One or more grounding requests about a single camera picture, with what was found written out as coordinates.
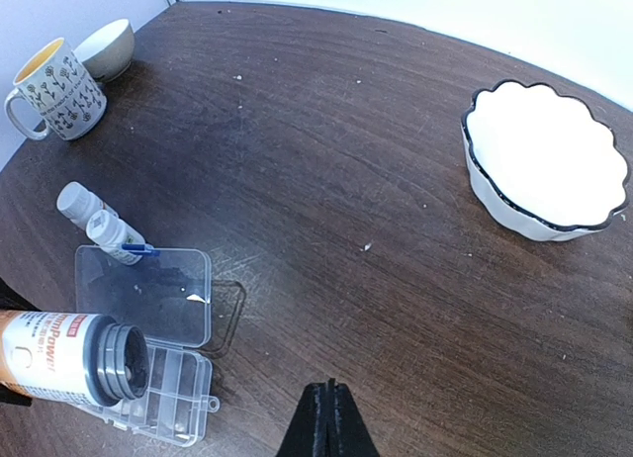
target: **mug handle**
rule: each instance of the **mug handle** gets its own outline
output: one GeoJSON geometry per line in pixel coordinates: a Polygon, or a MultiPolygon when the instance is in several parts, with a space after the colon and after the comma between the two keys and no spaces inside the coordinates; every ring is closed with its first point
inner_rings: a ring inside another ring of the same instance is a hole
{"type": "Polygon", "coordinates": [[[16,99],[25,99],[24,95],[18,90],[18,88],[14,88],[13,91],[9,93],[7,99],[4,100],[4,110],[7,113],[7,117],[9,121],[13,123],[18,131],[20,131],[24,136],[32,139],[32,140],[44,140],[46,136],[50,134],[50,127],[48,124],[45,124],[43,131],[34,131],[32,129],[26,128],[24,124],[22,124],[18,118],[16,117],[13,109],[11,109],[11,103],[16,99]]]}

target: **transparent lid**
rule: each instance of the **transparent lid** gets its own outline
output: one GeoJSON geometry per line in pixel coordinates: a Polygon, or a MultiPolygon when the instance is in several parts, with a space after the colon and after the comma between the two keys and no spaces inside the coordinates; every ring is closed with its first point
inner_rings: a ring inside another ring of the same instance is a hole
{"type": "Polygon", "coordinates": [[[211,339],[211,259],[198,249],[155,250],[127,266],[98,246],[79,246],[77,312],[134,324],[148,341],[198,348],[211,339]]]}

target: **small white bottle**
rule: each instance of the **small white bottle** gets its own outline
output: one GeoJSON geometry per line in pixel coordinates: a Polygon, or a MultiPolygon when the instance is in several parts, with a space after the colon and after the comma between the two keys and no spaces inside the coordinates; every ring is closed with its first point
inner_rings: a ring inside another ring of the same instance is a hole
{"type": "Polygon", "coordinates": [[[129,266],[140,261],[141,256],[121,249],[122,244],[145,244],[145,238],[120,218],[107,210],[99,210],[88,221],[86,234],[118,261],[129,266]]]}
{"type": "Polygon", "coordinates": [[[57,197],[57,209],[84,230],[86,230],[90,217],[99,210],[106,210],[115,217],[119,217],[119,214],[112,207],[78,182],[70,182],[63,187],[57,197]]]}

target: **pill bottle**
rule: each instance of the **pill bottle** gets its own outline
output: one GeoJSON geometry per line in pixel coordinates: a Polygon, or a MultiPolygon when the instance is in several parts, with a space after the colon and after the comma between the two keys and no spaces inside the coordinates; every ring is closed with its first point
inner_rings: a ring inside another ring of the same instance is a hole
{"type": "Polygon", "coordinates": [[[115,217],[119,217],[119,214],[112,207],[77,182],[70,182],[63,187],[57,197],[57,209],[84,230],[86,230],[90,217],[99,210],[107,210],[115,217]]]}
{"type": "Polygon", "coordinates": [[[147,389],[139,328],[98,314],[0,311],[0,383],[33,398],[110,407],[147,389]]]}
{"type": "Polygon", "coordinates": [[[129,266],[140,261],[141,256],[121,249],[122,244],[145,244],[138,231],[107,210],[99,210],[88,221],[86,234],[104,252],[129,266]]]}

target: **mug rim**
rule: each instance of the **mug rim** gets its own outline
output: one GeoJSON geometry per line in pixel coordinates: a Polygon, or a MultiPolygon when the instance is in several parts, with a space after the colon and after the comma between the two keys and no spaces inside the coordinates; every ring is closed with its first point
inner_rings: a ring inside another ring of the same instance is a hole
{"type": "Polygon", "coordinates": [[[45,65],[51,58],[53,58],[57,52],[59,51],[59,49],[63,46],[63,44],[66,42],[66,39],[64,37],[58,37],[55,40],[53,40],[52,42],[47,43],[45,46],[43,46],[42,48],[40,48],[33,56],[31,56],[29,58],[29,60],[24,63],[24,65],[18,70],[18,73],[15,75],[15,77],[13,78],[13,86],[14,87],[18,87],[20,86],[22,83],[24,83],[27,79],[29,79],[31,76],[33,76],[43,65],[45,65]],[[61,44],[59,45],[59,48],[56,49],[53,53],[51,53],[49,56],[46,57],[46,59],[40,63],[40,65],[34,69],[33,71],[31,71],[31,73],[29,73],[27,76],[25,76],[24,78],[20,79],[20,81],[18,81],[18,79],[20,78],[20,75],[24,72],[25,69],[27,69],[27,67],[33,62],[35,61],[35,59],[42,54],[43,51],[45,51],[47,48],[49,48],[50,46],[58,43],[59,41],[61,41],[61,44]]]}

